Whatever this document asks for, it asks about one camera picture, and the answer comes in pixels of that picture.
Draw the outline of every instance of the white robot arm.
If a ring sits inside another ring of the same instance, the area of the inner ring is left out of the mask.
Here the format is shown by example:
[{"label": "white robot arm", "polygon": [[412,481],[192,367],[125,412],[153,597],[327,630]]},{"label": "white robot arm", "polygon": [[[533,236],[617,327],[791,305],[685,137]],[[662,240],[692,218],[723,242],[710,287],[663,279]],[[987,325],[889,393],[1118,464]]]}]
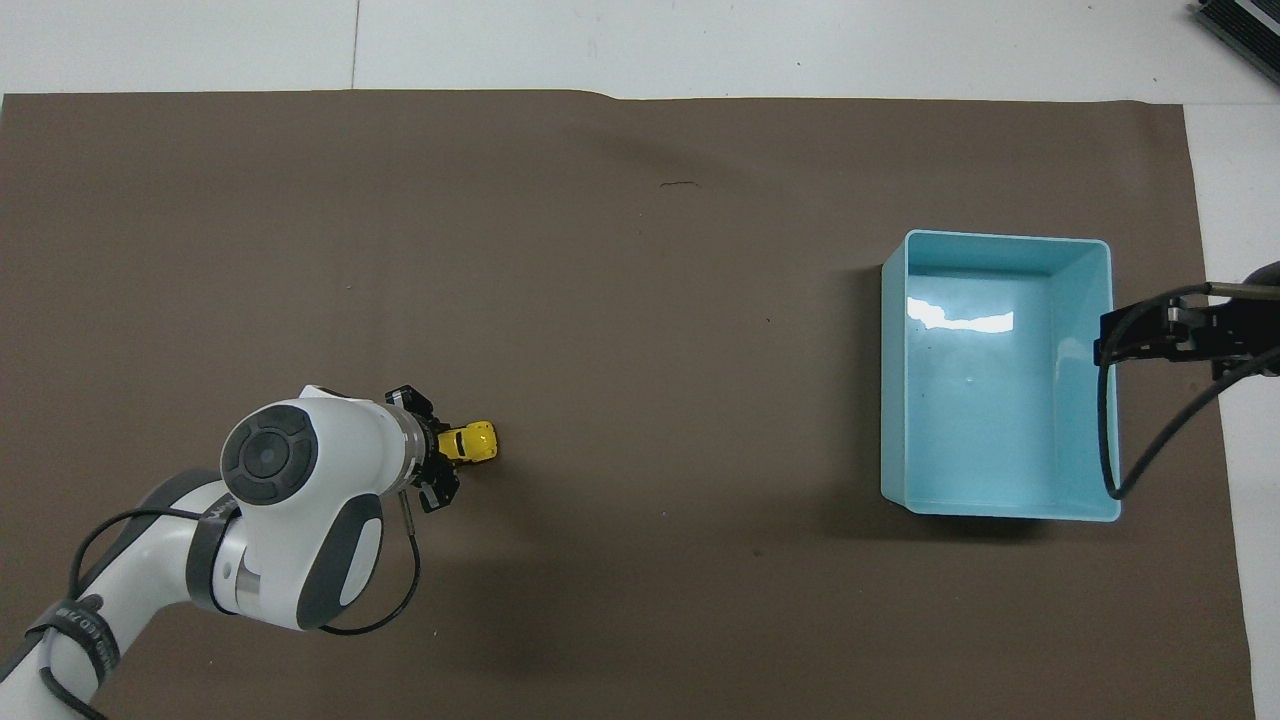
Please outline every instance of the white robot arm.
[{"label": "white robot arm", "polygon": [[[68,596],[41,616],[0,667],[0,717],[101,717],[87,702],[160,609],[207,610],[296,630],[358,630],[328,623],[369,583],[381,547],[379,498],[406,491],[426,511],[457,491],[436,433],[448,425],[404,386],[387,404],[307,386],[244,418],[223,447],[220,473],[189,470],[151,492]],[[490,438],[497,448],[495,439]]]}]

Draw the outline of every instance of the cable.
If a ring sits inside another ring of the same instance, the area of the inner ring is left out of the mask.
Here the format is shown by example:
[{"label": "cable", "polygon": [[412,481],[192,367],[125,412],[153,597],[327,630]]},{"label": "cable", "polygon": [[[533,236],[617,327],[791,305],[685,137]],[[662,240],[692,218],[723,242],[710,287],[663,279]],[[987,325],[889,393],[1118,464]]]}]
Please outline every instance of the cable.
[{"label": "cable", "polygon": [[413,600],[413,593],[417,592],[417,584],[422,579],[422,553],[417,550],[417,533],[413,530],[413,518],[410,515],[408,510],[408,495],[404,491],[399,492],[401,514],[404,516],[404,530],[408,534],[408,546],[413,550],[413,580],[408,585],[408,592],[404,593],[404,600],[387,614],[385,618],[378,620],[376,623],[370,623],[362,628],[334,628],[333,625],[320,625],[320,629],[332,635],[362,635],[365,633],[372,633],[378,628],[390,623],[399,616],[401,612],[408,607],[408,602]]},{"label": "cable", "polygon": [[[68,600],[73,601],[78,600],[81,593],[84,592],[84,589],[81,587],[81,566],[84,564],[84,553],[88,552],[88,548],[91,544],[93,544],[93,541],[96,541],[102,533],[110,529],[111,525],[122,520],[129,520],[132,518],[147,518],[147,516],[169,516],[169,518],[183,518],[187,520],[200,520],[201,514],[189,512],[187,510],[174,510],[173,507],[134,507],[133,510],[116,512],[115,515],[111,515],[106,520],[102,520],[101,523],[99,523],[96,528],[93,528],[88,533],[88,536],[84,537],[83,541],[81,541],[79,547],[76,548],[76,557],[72,560],[70,577],[68,578],[67,583]],[[56,632],[58,630],[55,628],[49,628],[47,630],[45,630],[44,638],[41,638],[40,656],[37,662],[40,666],[40,682],[44,683],[45,687],[49,688],[49,692],[59,701],[61,701],[63,705],[70,707],[76,712],[87,717],[88,720],[106,720],[106,715],[102,715],[101,712],[93,710],[93,707],[90,706],[87,702],[76,697],[74,693],[68,691],[67,687],[59,683],[58,678],[54,676],[52,660],[50,657],[51,656],[50,646],[52,646],[54,635]]]},{"label": "cable", "polygon": [[1222,295],[1229,297],[1235,297],[1239,295],[1236,288],[1231,286],[1222,286],[1221,283],[1201,283],[1194,286],[1184,286],[1169,292],[1162,292],[1151,300],[1144,300],[1129,309],[1120,320],[1116,323],[1111,334],[1107,337],[1106,342],[1102,345],[1102,350],[1098,352],[1098,460],[1102,464],[1102,480],[1106,484],[1107,495],[1115,500],[1123,500],[1133,489],[1134,483],[1142,477],[1147,466],[1151,465],[1156,455],[1165,447],[1165,445],[1174,437],[1192,419],[1196,413],[1202,410],[1208,405],[1215,397],[1225,392],[1233,384],[1240,382],[1242,379],[1267,368],[1271,363],[1280,359],[1280,347],[1268,350],[1262,355],[1256,356],[1253,360],[1244,363],[1234,369],[1234,372],[1224,374],[1221,378],[1215,380],[1210,387],[1204,388],[1203,392],[1196,396],[1185,407],[1183,407],[1174,418],[1166,424],[1160,433],[1156,434],[1147,450],[1143,451],[1142,456],[1134,464],[1133,469],[1124,477],[1123,482],[1117,486],[1115,482],[1115,470],[1111,468],[1111,438],[1108,430],[1108,414],[1107,414],[1107,389],[1110,379],[1110,368],[1112,365],[1112,357],[1116,355],[1116,346],[1120,343],[1120,338],[1125,332],[1138,320],[1140,315],[1148,313],[1170,300],[1176,300],[1185,297],[1188,295]]}]

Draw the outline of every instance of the yellow toy car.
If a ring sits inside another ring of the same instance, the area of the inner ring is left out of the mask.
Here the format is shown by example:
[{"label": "yellow toy car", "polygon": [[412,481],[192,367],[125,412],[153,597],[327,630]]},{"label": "yellow toy car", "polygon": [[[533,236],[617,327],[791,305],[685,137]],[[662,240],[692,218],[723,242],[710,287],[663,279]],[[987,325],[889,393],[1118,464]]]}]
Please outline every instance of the yellow toy car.
[{"label": "yellow toy car", "polygon": [[488,420],[444,430],[435,438],[451,462],[484,462],[498,456],[498,434]]}]

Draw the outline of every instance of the white table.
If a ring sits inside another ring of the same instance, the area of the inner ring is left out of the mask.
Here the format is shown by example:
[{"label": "white table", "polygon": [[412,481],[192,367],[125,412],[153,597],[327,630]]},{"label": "white table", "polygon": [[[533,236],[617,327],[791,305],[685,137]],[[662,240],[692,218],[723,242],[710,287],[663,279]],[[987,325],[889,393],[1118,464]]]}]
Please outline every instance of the white table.
[{"label": "white table", "polygon": [[[1188,8],[0,0],[0,92],[554,87],[616,97],[1180,102],[1207,274],[1239,281],[1280,259],[1280,87],[1197,27]],[[1245,380],[1221,411],[1257,712],[1280,720],[1280,380]]]}]

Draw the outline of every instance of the blue plastic bin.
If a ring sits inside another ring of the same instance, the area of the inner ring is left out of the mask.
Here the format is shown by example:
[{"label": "blue plastic bin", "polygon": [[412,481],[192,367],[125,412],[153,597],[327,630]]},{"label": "blue plastic bin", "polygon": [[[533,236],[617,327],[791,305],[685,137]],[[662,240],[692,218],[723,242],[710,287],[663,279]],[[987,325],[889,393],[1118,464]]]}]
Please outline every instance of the blue plastic bin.
[{"label": "blue plastic bin", "polygon": [[1120,515],[1098,468],[1106,243],[913,231],[881,293],[884,497],[932,515]]}]

